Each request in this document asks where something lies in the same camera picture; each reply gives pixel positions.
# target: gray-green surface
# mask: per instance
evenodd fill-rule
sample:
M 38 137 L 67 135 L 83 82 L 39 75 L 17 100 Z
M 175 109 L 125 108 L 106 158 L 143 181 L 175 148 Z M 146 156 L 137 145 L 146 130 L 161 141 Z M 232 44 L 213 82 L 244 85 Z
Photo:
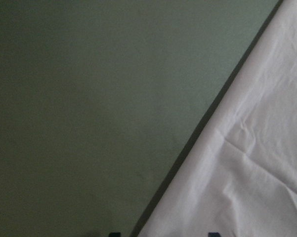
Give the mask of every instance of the gray-green surface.
M 275 3 L 0 1 L 0 237 L 128 236 Z

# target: dark edge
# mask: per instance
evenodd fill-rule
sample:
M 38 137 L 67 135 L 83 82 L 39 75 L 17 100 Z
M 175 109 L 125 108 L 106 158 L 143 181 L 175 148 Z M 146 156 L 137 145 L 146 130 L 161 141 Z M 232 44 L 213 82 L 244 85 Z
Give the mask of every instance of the dark edge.
M 223 85 L 222 89 L 220 90 L 220 92 L 218 93 L 218 95 L 216 96 L 216 98 L 214 99 L 214 101 L 212 102 L 212 104 L 210 105 L 210 107 L 208 108 L 208 110 L 206 111 L 206 113 L 204 114 L 204 116 L 202 117 L 202 119 L 200 120 L 198 125 L 196 126 L 196 128 L 194 129 L 191 137 L 189 138 L 188 142 L 185 144 L 184 148 L 182 149 L 179 156 L 175 160 L 175 162 L 172 165 L 170 171 L 168 172 L 165 179 L 162 181 L 161 185 L 158 187 L 157 191 L 153 195 L 153 198 L 148 203 L 148 205 L 146 206 L 146 208 L 143 211 L 142 215 L 140 216 L 140 218 L 136 222 L 135 227 L 133 228 L 133 230 L 132 230 L 132 232 L 130 234 L 130 237 L 137 237 L 138 234 L 140 233 L 141 229 L 144 227 L 144 225 L 147 222 L 148 218 L 150 217 L 153 210 L 155 209 L 157 203 L 162 198 L 162 196 L 165 193 L 165 191 L 166 191 L 167 187 L 169 186 L 170 182 L 172 181 L 172 179 L 174 178 L 174 176 L 178 172 L 178 170 L 181 167 L 181 165 L 183 164 L 185 158 L 188 156 L 190 150 L 194 146 L 194 144 L 195 144 L 196 140 L 198 139 L 198 137 L 200 136 L 202 130 L 204 129 L 204 127 L 208 123 L 209 119 L 211 118 L 214 111 L 218 107 L 220 101 L 222 100 L 224 94 L 227 92 L 229 86 L 232 84 L 234 78 L 236 77 L 236 75 L 240 71 L 241 67 L 243 66 L 246 59 L 248 58 L 250 52 L 252 51 L 252 49 L 257 44 L 259 38 L 261 37 L 264 30 L 267 28 L 268 24 L 270 23 L 271 19 L 273 18 L 273 16 L 277 12 L 277 10 L 280 7 L 282 2 L 283 2 L 283 0 L 279 0 L 276 3 L 274 8 L 270 12 L 268 17 L 264 21 L 264 23 L 262 24 L 262 26 L 260 27 L 258 33 L 254 37 L 254 39 L 251 42 L 250 46 L 247 48 L 244 55 L 242 56 L 242 58 L 240 59 L 240 61 L 238 62 L 238 64 L 234 68 L 234 70 L 232 71 L 231 75 L 228 77 L 227 81 Z

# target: cloth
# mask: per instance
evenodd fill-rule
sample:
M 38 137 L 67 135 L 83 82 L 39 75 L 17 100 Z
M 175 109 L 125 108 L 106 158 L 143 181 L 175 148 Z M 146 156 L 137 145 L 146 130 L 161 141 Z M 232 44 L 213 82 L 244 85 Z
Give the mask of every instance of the cloth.
M 139 237 L 297 237 L 297 0 L 285 0 Z

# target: white fabric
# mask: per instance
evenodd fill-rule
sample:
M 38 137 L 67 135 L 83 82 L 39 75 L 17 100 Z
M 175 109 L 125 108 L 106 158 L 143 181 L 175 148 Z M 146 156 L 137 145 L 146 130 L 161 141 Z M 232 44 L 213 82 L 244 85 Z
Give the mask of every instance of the white fabric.
M 297 237 L 297 0 L 282 3 L 140 237 Z

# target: black object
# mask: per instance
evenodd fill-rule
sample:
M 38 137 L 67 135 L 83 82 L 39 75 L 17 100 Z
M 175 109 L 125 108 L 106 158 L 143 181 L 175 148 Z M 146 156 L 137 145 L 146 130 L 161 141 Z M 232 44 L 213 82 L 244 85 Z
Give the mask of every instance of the black object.
M 208 237 L 221 237 L 219 233 L 209 233 Z
M 121 237 L 121 233 L 120 232 L 109 233 L 109 237 Z

